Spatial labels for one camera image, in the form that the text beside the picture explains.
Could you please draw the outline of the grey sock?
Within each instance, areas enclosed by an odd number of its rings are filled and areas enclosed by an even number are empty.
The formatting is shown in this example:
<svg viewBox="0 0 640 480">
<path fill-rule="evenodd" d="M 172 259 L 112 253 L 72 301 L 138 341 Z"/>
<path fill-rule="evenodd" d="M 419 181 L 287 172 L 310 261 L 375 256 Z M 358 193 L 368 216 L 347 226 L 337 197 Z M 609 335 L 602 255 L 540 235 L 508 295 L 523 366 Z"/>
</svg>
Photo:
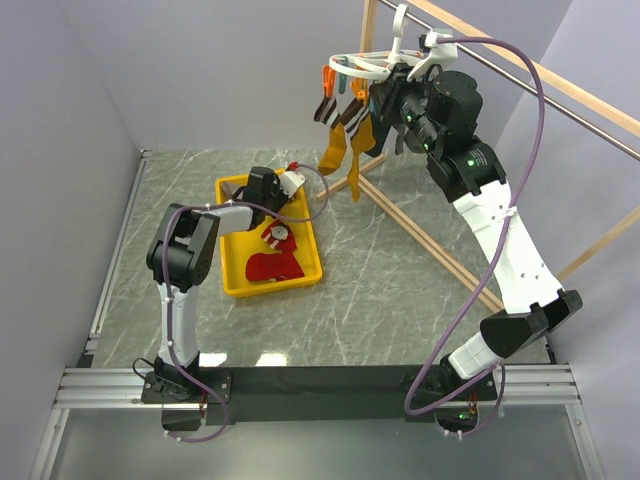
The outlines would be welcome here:
<svg viewBox="0 0 640 480">
<path fill-rule="evenodd" d="M 221 191 L 227 198 L 240 198 L 245 188 L 244 185 L 240 185 L 233 182 L 223 181 L 220 183 Z"/>
</svg>

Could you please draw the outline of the mustard yellow sock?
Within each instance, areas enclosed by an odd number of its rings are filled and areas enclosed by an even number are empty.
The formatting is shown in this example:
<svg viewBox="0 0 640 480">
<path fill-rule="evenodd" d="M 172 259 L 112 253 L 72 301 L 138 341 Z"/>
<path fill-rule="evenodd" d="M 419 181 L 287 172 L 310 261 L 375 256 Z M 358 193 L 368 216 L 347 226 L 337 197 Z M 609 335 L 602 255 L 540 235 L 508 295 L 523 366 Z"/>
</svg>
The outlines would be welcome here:
<svg viewBox="0 0 640 480">
<path fill-rule="evenodd" d="M 347 184 L 352 201 L 358 202 L 360 155 L 371 150 L 376 144 L 368 104 L 362 99 L 352 100 L 341 115 L 340 122 L 351 147 L 351 167 L 347 174 Z"/>
<path fill-rule="evenodd" d="M 314 112 L 313 120 L 329 128 L 328 146 L 318 163 L 318 170 L 323 175 L 330 175 L 341 166 L 347 150 L 344 126 L 334 96 L 323 98 Z"/>
</svg>

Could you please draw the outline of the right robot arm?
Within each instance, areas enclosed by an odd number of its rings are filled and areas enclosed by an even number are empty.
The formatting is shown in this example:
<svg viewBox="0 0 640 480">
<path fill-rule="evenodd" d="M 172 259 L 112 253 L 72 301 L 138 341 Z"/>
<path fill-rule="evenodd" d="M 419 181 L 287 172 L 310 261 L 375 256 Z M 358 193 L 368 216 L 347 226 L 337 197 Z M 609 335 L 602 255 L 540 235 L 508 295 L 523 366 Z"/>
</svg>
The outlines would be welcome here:
<svg viewBox="0 0 640 480">
<path fill-rule="evenodd" d="M 475 134 L 483 105 L 476 80 L 439 65 L 419 80 L 410 71 L 399 63 L 371 86 L 377 133 L 385 137 L 395 129 L 411 152 L 426 154 L 431 178 L 471 229 L 502 295 L 502 309 L 429 370 L 428 379 L 444 395 L 460 399 L 473 388 L 474 376 L 554 330 L 583 300 L 547 268 L 510 203 L 503 166 Z"/>
</svg>

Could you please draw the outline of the white round clip hanger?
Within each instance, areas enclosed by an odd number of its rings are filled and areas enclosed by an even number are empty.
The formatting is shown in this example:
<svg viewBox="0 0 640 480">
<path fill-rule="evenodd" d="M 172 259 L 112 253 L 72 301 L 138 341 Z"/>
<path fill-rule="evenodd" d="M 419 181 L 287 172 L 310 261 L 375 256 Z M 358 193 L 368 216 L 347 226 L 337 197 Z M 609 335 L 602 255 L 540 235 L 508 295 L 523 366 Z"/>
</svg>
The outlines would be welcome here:
<svg viewBox="0 0 640 480">
<path fill-rule="evenodd" d="M 351 54 L 337 54 L 329 58 L 322 69 L 322 88 L 324 97 L 334 95 L 335 85 L 338 93 L 343 94 L 347 80 L 352 79 L 352 90 L 357 99 L 365 99 L 368 95 L 368 83 L 383 81 L 399 62 L 415 66 L 424 58 L 424 54 L 415 50 L 401 48 L 404 29 L 408 20 L 407 4 L 393 6 L 395 11 L 392 21 L 392 45 L 389 50 L 372 50 L 375 30 L 376 12 L 379 1 L 366 1 L 364 6 L 359 51 Z"/>
</svg>

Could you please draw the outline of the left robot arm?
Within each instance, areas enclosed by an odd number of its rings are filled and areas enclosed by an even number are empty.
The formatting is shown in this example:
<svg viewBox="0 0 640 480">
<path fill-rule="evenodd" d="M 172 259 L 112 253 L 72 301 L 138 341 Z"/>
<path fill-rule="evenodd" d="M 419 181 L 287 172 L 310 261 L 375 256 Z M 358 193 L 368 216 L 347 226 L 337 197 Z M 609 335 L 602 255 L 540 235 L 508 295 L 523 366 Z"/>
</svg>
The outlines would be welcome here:
<svg viewBox="0 0 640 480">
<path fill-rule="evenodd" d="M 189 401 L 207 389 L 198 376 L 197 299 L 218 240 L 253 231 L 267 216 L 279 220 L 281 210 L 305 182 L 305 175 L 294 166 L 281 173 L 256 166 L 246 183 L 233 187 L 222 203 L 167 207 L 146 265 L 162 301 L 162 340 L 153 372 L 156 382 L 176 401 Z"/>
</svg>

